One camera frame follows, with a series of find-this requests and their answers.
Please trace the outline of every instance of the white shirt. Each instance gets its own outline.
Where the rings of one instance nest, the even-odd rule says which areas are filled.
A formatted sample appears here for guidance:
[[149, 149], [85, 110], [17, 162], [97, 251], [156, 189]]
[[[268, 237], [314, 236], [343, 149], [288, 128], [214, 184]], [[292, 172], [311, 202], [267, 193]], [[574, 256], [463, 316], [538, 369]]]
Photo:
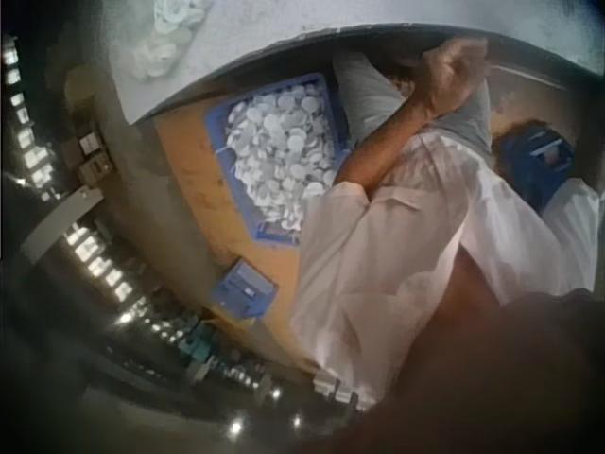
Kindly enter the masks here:
[[566, 183], [540, 218], [469, 148], [406, 144], [368, 200], [340, 183], [308, 203], [291, 326], [322, 369], [379, 399], [441, 300], [461, 244], [501, 304], [592, 289], [598, 196]]

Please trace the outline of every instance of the window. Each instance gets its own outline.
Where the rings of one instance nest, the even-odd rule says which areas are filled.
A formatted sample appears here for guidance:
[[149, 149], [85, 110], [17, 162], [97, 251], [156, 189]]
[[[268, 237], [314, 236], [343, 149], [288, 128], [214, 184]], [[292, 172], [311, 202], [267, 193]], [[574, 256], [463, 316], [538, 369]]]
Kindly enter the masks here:
[[27, 123], [29, 121], [29, 113], [27, 112], [26, 107], [22, 107], [21, 109], [19, 109], [17, 111], [17, 116], [19, 117], [19, 121], [21, 122], [22, 125], [24, 125], [25, 123]]
[[17, 134], [17, 140], [21, 148], [25, 149], [34, 143], [34, 131], [31, 128], [23, 128]]
[[97, 151], [99, 148], [101, 148], [94, 132], [91, 132], [86, 137], [79, 139], [79, 144], [82, 147], [82, 151], [84, 151], [84, 155], [91, 154], [93, 151]]
[[115, 294], [117, 295], [117, 299], [120, 301], [124, 301], [128, 298], [128, 296], [132, 293], [132, 286], [128, 282], [123, 282], [115, 289]]
[[94, 236], [89, 236], [76, 247], [76, 255], [82, 262], [87, 262], [98, 251], [100, 245]]
[[70, 234], [66, 234], [67, 243], [70, 246], [75, 245], [80, 238], [84, 234], [88, 233], [88, 229], [86, 227], [79, 227], [77, 224], [72, 224], [72, 232]]
[[7, 84], [8, 85], [17, 83], [19, 80], [21, 80], [21, 74], [19, 74], [18, 69], [11, 69], [10, 71], [7, 71]]
[[15, 96], [10, 97], [10, 104], [12, 104], [12, 107], [17, 107], [23, 104], [24, 101], [25, 99], [23, 98], [23, 93], [19, 93]]
[[52, 171], [53, 167], [50, 164], [45, 164], [39, 170], [36, 170], [31, 174], [31, 179], [34, 181], [34, 184], [38, 189], [51, 181], [52, 178], [50, 174]]
[[36, 147], [31, 149], [23, 155], [26, 160], [27, 168], [32, 168], [38, 164], [42, 159], [48, 156], [48, 150], [44, 147]]
[[103, 274], [111, 264], [112, 261], [109, 258], [97, 257], [91, 262], [88, 269], [94, 277], [98, 277]]
[[6, 66], [11, 66], [12, 64], [15, 64], [17, 61], [19, 61], [17, 49], [15, 49], [14, 47], [4, 49], [4, 52], [2, 52], [2, 57], [4, 58], [4, 64]]
[[110, 271], [110, 273], [107, 275], [105, 280], [110, 285], [110, 287], [113, 287], [115, 285], [115, 283], [121, 279], [122, 274], [123, 274], [122, 271], [114, 268], [113, 270]]

